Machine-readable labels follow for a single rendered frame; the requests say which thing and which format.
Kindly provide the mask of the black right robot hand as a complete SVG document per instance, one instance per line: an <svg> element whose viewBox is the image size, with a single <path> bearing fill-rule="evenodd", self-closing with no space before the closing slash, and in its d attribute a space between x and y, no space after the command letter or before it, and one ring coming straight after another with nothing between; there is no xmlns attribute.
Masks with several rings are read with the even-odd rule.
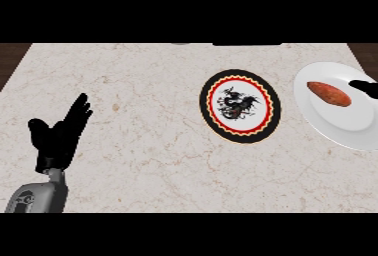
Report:
<svg viewBox="0 0 378 256"><path fill-rule="evenodd" d="M362 80L352 80L349 85L358 90L364 91L371 98L378 99L378 83Z"/></svg>

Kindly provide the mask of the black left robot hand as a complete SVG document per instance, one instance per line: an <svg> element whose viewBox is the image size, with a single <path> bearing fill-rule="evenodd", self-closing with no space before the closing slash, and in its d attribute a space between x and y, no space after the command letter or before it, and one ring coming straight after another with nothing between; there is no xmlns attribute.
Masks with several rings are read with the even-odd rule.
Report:
<svg viewBox="0 0 378 256"><path fill-rule="evenodd" d="M82 93L69 110L66 118L54 127L38 118L29 121L32 143L39 150L36 171L48 169L66 170L72 164L79 140L94 111L88 102L88 94Z"/></svg>

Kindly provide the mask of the orange sweet potato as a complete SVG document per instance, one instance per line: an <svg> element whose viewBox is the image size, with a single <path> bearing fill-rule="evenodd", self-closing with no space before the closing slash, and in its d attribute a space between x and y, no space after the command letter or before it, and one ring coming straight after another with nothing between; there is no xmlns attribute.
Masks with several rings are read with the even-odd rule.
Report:
<svg viewBox="0 0 378 256"><path fill-rule="evenodd" d="M349 95L333 85L323 82L309 82L308 88L328 104L340 107L352 105Z"/></svg>

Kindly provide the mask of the white plate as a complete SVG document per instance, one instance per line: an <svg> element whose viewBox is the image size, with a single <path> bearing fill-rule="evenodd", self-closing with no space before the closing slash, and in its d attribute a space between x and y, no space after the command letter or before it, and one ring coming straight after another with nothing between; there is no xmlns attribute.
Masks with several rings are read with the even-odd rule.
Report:
<svg viewBox="0 0 378 256"><path fill-rule="evenodd" d="M315 62L303 67L295 79L295 96L300 112L318 132L340 145L378 151L378 99L349 85L352 80L376 80L354 67L336 62ZM308 87L323 82L352 98L348 107L328 104Z"/></svg>

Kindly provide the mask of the black plate with dragon print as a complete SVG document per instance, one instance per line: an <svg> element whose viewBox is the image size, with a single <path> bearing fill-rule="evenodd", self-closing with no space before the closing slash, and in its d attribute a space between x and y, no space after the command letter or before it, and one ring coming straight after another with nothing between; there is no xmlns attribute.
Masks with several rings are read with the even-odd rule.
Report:
<svg viewBox="0 0 378 256"><path fill-rule="evenodd" d="M231 142L253 144L274 134L281 101L268 81L250 71L230 69L206 82L200 110L213 132Z"/></svg>

